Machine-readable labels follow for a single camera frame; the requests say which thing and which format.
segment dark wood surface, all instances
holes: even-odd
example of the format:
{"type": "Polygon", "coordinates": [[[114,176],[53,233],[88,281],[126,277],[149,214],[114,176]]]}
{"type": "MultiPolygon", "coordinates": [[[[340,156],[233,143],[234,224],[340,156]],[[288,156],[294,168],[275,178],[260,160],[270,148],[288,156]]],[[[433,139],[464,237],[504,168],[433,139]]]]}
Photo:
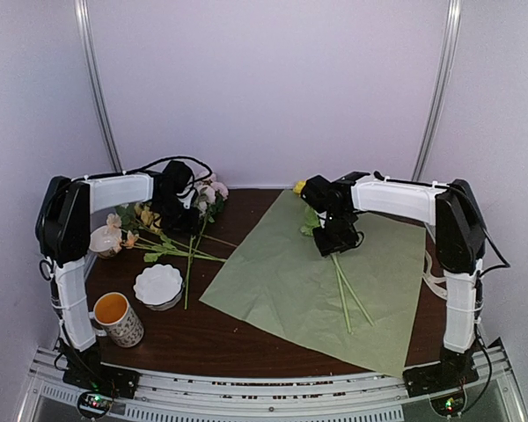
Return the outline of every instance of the dark wood surface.
{"type": "MultiPolygon", "coordinates": [[[[272,205],[280,191],[232,191],[225,211],[206,233],[233,244],[245,236],[272,205]]],[[[427,247],[434,246],[427,237],[427,247]]],[[[200,249],[221,258],[233,248],[203,239],[200,249]]],[[[172,264],[186,273],[184,258],[166,257],[162,264],[172,264]]],[[[227,316],[198,301],[216,276],[220,263],[196,260],[192,266],[188,310],[184,300],[173,309],[156,312],[145,308],[135,298],[135,277],[148,264],[143,252],[125,250],[109,260],[99,259],[87,281],[88,304],[103,294],[117,291],[125,294],[143,321],[143,341],[122,349],[109,339],[100,340],[102,359],[107,363],[187,375],[235,377],[291,377],[310,375],[343,375],[364,369],[325,354],[296,346],[261,331],[250,324],[227,316]]],[[[408,365],[438,359],[445,327],[444,301],[422,284],[413,336],[407,356],[408,365]]]]}

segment white wall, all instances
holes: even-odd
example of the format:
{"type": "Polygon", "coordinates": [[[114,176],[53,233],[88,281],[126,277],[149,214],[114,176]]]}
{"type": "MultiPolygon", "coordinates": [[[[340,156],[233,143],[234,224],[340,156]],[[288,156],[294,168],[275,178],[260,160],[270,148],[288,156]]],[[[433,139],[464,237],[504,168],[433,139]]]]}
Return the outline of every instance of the white wall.
{"type": "Polygon", "coordinates": [[[90,2],[125,167],[189,154],[235,186],[322,172],[408,177],[445,1],[90,2]]]}
{"type": "MultiPolygon", "coordinates": [[[[488,336],[504,340],[528,406],[528,2],[464,2],[423,178],[455,177],[473,185],[491,236],[513,266],[485,278],[483,317],[488,336]]],[[[487,265],[495,261],[490,251],[487,265]]]]}
{"type": "Polygon", "coordinates": [[[33,234],[49,179],[106,171],[70,0],[0,0],[0,421],[57,336],[33,234]]]}

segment white arm segment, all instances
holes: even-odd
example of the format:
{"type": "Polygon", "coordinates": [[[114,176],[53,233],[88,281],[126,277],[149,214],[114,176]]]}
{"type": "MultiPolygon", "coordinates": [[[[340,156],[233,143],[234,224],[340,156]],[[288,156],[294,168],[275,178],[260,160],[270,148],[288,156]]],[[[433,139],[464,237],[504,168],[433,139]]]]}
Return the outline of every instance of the white arm segment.
{"type": "MultiPolygon", "coordinates": [[[[117,176],[87,180],[90,185],[90,214],[102,209],[131,202],[145,202],[152,198],[153,179],[146,174],[117,176]]],[[[78,351],[96,342],[86,301],[84,286],[84,258],[55,266],[55,282],[59,290],[62,321],[70,343],[78,351]]]]}
{"type": "MultiPolygon", "coordinates": [[[[359,211],[399,215],[434,226],[435,197],[442,192],[442,188],[394,183],[390,179],[379,180],[368,176],[358,179],[352,187],[352,201],[354,208],[359,211]]],[[[448,290],[444,347],[453,352],[465,352],[475,339],[475,281],[482,266],[482,260],[479,259],[473,274],[444,271],[448,290]]]]}

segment patterned mug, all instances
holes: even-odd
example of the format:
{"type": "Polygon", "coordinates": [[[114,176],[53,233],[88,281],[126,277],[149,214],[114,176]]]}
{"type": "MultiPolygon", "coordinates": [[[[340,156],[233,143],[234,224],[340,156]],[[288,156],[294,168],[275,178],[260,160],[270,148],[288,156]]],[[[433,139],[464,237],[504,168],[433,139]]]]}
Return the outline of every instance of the patterned mug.
{"type": "Polygon", "coordinates": [[[111,292],[100,297],[92,316],[104,329],[96,330],[96,334],[108,336],[119,347],[133,347],[143,338],[143,324],[121,293],[111,292]]]}

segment green wrapping paper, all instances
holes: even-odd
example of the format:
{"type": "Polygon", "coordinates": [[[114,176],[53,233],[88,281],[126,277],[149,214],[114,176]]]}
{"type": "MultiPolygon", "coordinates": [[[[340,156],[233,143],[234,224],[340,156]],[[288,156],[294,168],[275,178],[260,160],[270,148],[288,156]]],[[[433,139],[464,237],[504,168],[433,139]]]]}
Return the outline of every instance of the green wrapping paper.
{"type": "Polygon", "coordinates": [[[283,192],[201,301],[297,345],[401,377],[422,283],[425,229],[360,215],[363,244],[339,261],[375,325],[348,298],[348,334],[333,261],[299,230],[304,208],[295,194],[283,192]]]}

